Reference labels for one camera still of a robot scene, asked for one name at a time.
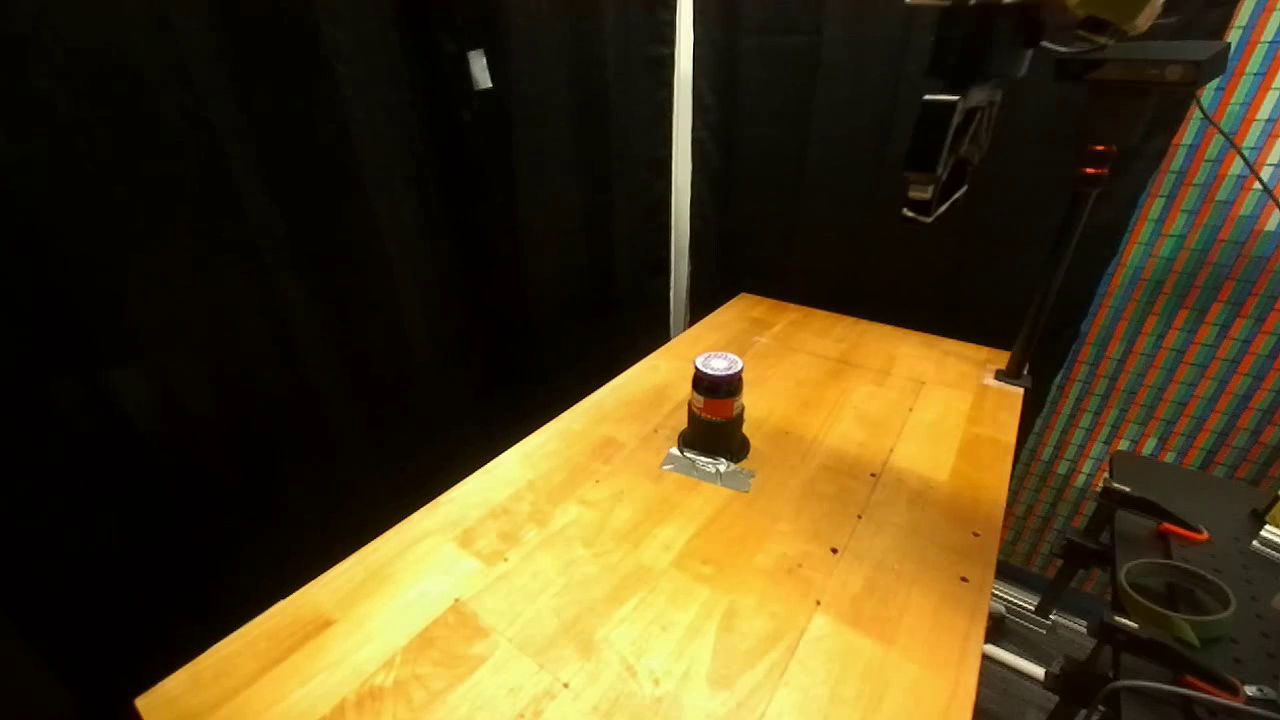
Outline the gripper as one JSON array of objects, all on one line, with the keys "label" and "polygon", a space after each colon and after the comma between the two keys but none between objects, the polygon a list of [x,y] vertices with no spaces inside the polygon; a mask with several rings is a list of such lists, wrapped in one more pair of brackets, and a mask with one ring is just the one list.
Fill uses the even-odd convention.
[{"label": "gripper", "polygon": [[1002,85],[1027,73],[1036,47],[1034,8],[940,10],[928,60],[929,94],[922,99],[902,164],[908,219],[932,223],[965,195],[995,135]]}]

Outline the black cup with orange band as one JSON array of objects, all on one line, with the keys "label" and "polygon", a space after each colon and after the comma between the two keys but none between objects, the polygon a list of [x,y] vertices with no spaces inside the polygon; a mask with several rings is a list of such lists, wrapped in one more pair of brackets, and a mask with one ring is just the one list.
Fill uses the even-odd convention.
[{"label": "black cup with orange band", "polygon": [[745,433],[742,359],[727,351],[710,351],[692,361],[687,423],[677,447],[703,457],[741,462],[750,452]]}]

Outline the white vertical pole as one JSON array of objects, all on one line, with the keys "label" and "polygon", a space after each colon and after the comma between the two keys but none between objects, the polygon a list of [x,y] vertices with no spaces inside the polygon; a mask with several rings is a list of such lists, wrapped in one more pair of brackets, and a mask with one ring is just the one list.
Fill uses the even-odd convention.
[{"label": "white vertical pole", "polygon": [[675,0],[669,173],[669,336],[690,324],[695,0]]}]

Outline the colourful patterned panel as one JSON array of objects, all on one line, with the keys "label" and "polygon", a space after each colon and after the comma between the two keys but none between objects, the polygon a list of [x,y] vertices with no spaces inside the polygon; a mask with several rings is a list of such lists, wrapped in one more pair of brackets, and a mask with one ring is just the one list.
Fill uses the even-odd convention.
[{"label": "colourful patterned panel", "polygon": [[1280,489],[1280,0],[1189,0],[1230,42],[1178,129],[1147,135],[1125,231],[1080,250],[1087,314],[1018,454],[1000,557],[1044,575],[1114,451]]}]

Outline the grey tape patch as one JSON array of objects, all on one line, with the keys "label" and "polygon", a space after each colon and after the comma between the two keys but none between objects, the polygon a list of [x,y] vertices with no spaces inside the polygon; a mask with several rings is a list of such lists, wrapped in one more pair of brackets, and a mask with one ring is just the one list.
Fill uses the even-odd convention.
[{"label": "grey tape patch", "polygon": [[660,461],[660,470],[744,495],[750,492],[755,478],[755,471],[749,468],[681,446],[668,450]]}]

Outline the black clamp with orange tip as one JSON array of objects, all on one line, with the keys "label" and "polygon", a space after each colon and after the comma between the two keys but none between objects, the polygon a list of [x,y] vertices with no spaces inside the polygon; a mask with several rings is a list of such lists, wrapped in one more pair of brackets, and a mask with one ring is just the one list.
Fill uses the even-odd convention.
[{"label": "black clamp with orange tip", "polygon": [[1176,537],[1190,544],[1204,544],[1210,541],[1211,534],[1206,527],[1128,486],[1103,480],[1098,488],[1097,501],[1110,521],[1114,521],[1117,512],[1129,512],[1152,521],[1160,534]]}]

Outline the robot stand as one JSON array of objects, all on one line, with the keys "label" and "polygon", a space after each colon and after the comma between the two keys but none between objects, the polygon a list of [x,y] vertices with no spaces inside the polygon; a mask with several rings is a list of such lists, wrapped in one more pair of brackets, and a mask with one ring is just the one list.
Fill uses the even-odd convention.
[{"label": "robot stand", "polygon": [[1280,720],[1279,498],[1119,451],[1041,585],[998,583],[988,628],[1082,632],[1050,666],[984,656],[1051,693],[1046,720]]}]

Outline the roll of green tape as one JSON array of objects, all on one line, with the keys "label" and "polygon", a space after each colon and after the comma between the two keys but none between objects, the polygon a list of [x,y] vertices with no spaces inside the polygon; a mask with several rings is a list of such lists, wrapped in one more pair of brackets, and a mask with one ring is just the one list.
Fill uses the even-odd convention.
[{"label": "roll of green tape", "polygon": [[1199,648],[1226,637],[1238,602],[1217,578],[1189,564],[1139,559],[1120,566],[1115,578],[1128,616],[1139,626]]}]

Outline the black curtain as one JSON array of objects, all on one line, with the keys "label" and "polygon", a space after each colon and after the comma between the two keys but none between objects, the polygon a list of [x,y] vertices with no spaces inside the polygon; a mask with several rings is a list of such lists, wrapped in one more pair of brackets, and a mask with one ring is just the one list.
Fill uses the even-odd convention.
[{"label": "black curtain", "polygon": [[[1085,87],[1038,50],[910,222],[934,18],[695,0],[692,319],[1012,343]],[[134,720],[667,341],[673,47],[675,0],[0,0],[0,720]],[[1082,250],[1189,105],[1126,113]]]}]

